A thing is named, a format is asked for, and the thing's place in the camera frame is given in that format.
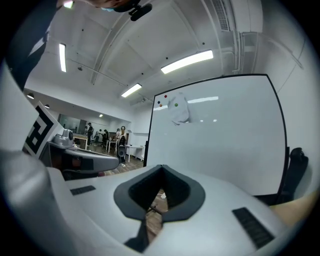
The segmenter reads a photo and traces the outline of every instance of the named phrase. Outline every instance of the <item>whiteboard frame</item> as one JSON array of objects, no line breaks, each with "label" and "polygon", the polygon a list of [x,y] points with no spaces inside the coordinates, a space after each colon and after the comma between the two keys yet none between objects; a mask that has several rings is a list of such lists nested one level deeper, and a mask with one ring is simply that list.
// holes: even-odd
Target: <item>whiteboard frame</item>
[{"label": "whiteboard frame", "polygon": [[281,192],[284,188],[285,185],[285,180],[286,180],[286,175],[287,175],[287,171],[288,171],[288,165],[289,165],[289,155],[290,155],[290,151],[288,148],[288,143],[287,143],[287,129],[286,129],[286,122],[285,122],[285,116],[281,107],[281,103],[278,97],[278,94],[276,92],[276,89],[273,85],[273,83],[271,82],[269,76],[267,74],[236,74],[236,75],[226,75],[226,76],[222,76],[222,77],[214,77],[214,78],[209,78],[209,79],[205,79],[205,80],[200,80],[197,82],[192,82],[192,83],[188,83],[170,90],[166,90],[163,91],[161,93],[156,94],[153,97],[153,104],[152,104],[152,110],[151,110],[151,119],[150,119],[150,126],[149,126],[149,134],[148,134],[148,141],[145,147],[145,153],[144,153],[144,163],[143,166],[147,166],[147,161],[148,161],[148,150],[149,150],[149,143],[150,143],[150,132],[151,132],[151,125],[152,125],[152,118],[153,118],[153,114],[154,114],[154,107],[155,107],[155,100],[156,97],[183,87],[187,87],[187,86],[191,86],[191,85],[195,85],[195,84],[199,84],[199,83],[203,83],[203,82],[207,82],[207,81],[212,81],[212,80],[218,80],[218,79],[224,79],[224,78],[233,78],[233,77],[256,77],[256,76],[264,76],[268,79],[272,90],[274,92],[274,95],[276,97],[276,100],[278,102],[279,108],[280,108],[280,112],[281,112],[281,117],[282,117],[282,122],[283,122],[283,129],[284,129],[284,149],[285,149],[285,155],[284,155],[284,163],[283,163],[283,171],[282,171],[282,177],[281,177],[281,181],[280,181],[280,185],[279,185],[279,189],[278,192],[276,194],[266,194],[266,195],[256,195],[255,197],[257,197],[259,200],[263,201],[264,203],[266,203],[267,205],[273,205],[276,204],[277,201],[279,200],[279,197],[281,195]]}]

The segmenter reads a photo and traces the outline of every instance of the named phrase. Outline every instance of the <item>desk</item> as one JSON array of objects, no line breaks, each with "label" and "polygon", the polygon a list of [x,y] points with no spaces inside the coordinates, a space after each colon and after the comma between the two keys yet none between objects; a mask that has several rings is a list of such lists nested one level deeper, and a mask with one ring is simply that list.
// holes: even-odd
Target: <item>desk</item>
[{"label": "desk", "polygon": [[79,140],[84,140],[85,141],[85,148],[83,148],[84,150],[87,150],[87,146],[88,146],[88,136],[85,136],[83,134],[77,134],[74,133],[73,134],[73,138],[74,139],[79,139]]},{"label": "desk", "polygon": [[143,146],[130,146],[130,145],[125,145],[125,147],[127,148],[127,149],[129,149],[128,150],[128,163],[130,163],[130,156],[131,156],[131,149],[140,149],[140,150],[143,150]]},{"label": "desk", "polygon": [[116,140],[109,140],[108,142],[107,142],[107,144],[109,143],[109,149],[108,149],[108,153],[110,153],[110,144],[111,143],[117,143],[117,141]]}]

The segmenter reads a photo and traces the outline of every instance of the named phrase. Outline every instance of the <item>whiteboard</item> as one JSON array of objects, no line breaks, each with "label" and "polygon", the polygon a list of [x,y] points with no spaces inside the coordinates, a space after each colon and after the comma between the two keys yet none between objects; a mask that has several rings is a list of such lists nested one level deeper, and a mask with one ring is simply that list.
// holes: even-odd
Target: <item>whiteboard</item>
[{"label": "whiteboard", "polygon": [[[175,124],[168,103],[181,93],[189,119]],[[147,166],[165,164],[270,195],[278,193],[286,147],[281,106],[267,75],[200,81],[154,97]]]}]

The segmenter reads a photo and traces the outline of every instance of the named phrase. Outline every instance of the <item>wooden floor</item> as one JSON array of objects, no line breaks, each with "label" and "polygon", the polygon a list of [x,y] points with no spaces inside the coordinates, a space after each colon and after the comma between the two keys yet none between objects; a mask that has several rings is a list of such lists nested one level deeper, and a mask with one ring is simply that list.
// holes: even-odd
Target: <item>wooden floor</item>
[{"label": "wooden floor", "polygon": [[[100,154],[104,154],[107,156],[116,157],[115,150],[113,148],[110,149],[110,153],[106,151],[105,148],[102,148],[99,145],[91,145],[88,147],[88,150],[91,150],[93,152],[97,152]],[[134,171],[136,169],[142,168],[144,166],[144,162],[140,159],[136,159],[133,155],[130,157],[130,162],[128,162],[128,156],[125,157],[125,167],[119,165],[116,169],[108,170],[104,172],[105,176],[109,175],[116,175],[121,174],[125,172]],[[164,193],[164,191],[161,189],[158,192],[158,195],[155,197],[153,203],[151,204],[154,208],[158,209],[160,212],[165,213],[168,211],[168,205],[167,205],[167,199],[161,198],[161,195]],[[149,242],[151,243],[157,234],[162,229],[162,216],[161,214],[157,213],[156,211],[149,209],[149,212],[145,215],[146,216],[146,227],[147,227],[147,235]]]}]

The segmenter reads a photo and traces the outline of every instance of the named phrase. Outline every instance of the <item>paper on whiteboard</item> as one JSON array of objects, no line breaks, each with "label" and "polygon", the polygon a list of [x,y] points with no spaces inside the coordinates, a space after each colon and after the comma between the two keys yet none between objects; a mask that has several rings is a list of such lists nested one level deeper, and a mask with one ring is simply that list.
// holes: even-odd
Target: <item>paper on whiteboard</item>
[{"label": "paper on whiteboard", "polygon": [[175,125],[183,124],[189,119],[188,103],[182,92],[169,100],[168,111],[170,119]]},{"label": "paper on whiteboard", "polygon": [[25,140],[24,147],[30,155],[39,158],[46,143],[51,141],[56,134],[62,135],[64,128],[47,111],[40,101],[35,106],[35,110],[38,112],[39,116]]}]

